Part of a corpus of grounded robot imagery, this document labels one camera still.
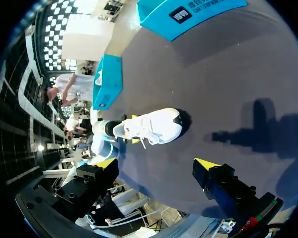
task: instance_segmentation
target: blue panel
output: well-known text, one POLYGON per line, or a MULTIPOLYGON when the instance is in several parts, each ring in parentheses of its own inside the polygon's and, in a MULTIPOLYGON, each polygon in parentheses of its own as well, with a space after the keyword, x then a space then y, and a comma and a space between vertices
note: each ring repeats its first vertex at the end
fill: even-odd
POLYGON ((94 80, 93 108, 107 110, 123 90, 122 59, 104 54, 94 80), (102 85, 96 85, 102 71, 102 85))
POLYGON ((140 25, 172 41, 193 26, 246 0, 139 0, 140 25))

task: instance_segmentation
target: light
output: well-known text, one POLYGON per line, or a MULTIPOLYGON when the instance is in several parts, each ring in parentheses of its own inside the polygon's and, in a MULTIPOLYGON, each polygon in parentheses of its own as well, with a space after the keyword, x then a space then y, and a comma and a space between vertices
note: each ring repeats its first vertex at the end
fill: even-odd
POLYGON ((39 145, 39 146, 38 146, 38 150, 39 150, 39 151, 44 150, 44 146, 43 146, 43 145, 39 145))
POLYGON ((54 15, 59 14, 59 12, 60 12, 60 8, 58 7, 58 8, 55 9, 55 11, 54 11, 54 15))
POLYGON ((57 24, 56 26, 55 26, 55 30, 56 31, 59 31, 61 29, 61 25, 60 24, 57 24))
POLYGON ((51 10, 54 10, 56 8, 56 6, 57 6, 57 3, 52 4, 51 10))
POLYGON ((51 26, 55 26, 56 25, 56 19, 53 19, 51 22, 51 26))
POLYGON ((63 20, 62 20, 62 25, 66 25, 66 23, 68 22, 68 20, 67 20, 67 18, 64 18, 63 20))
POLYGON ((72 7, 71 7, 71 6, 68 6, 68 7, 65 9, 65 13, 70 13, 70 12, 71 12, 71 9, 72 9, 72 7))

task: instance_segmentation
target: person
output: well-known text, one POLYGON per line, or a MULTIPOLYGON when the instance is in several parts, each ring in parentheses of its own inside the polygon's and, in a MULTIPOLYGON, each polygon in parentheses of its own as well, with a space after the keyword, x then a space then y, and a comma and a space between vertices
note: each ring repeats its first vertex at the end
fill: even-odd
POLYGON ((93 101, 94 76, 78 73, 61 74, 53 87, 46 87, 41 92, 41 100, 48 103, 60 94, 62 105, 76 103, 78 100, 93 101))
POLYGON ((114 198, 111 198, 108 194, 105 196, 104 202, 94 203, 87 215, 94 220, 96 226, 112 225, 112 220, 124 218, 135 209, 148 203, 149 199, 147 197, 130 201, 136 194, 137 191, 134 189, 122 192, 114 198))
POLYGON ((77 119, 73 114, 69 116, 69 118, 66 120, 66 130, 72 131, 76 130, 76 128, 82 123, 82 120, 77 119))

